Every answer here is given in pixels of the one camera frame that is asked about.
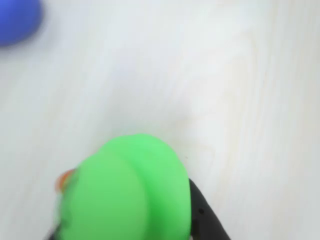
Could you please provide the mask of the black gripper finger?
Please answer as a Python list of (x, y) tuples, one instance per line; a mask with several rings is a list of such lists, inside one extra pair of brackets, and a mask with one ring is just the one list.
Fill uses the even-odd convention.
[(193, 240), (230, 240), (220, 220), (196, 184), (189, 179)]
[(45, 236), (43, 240), (59, 240), (60, 239), (59, 230), (60, 230), (60, 227), (57, 226), (47, 236)]

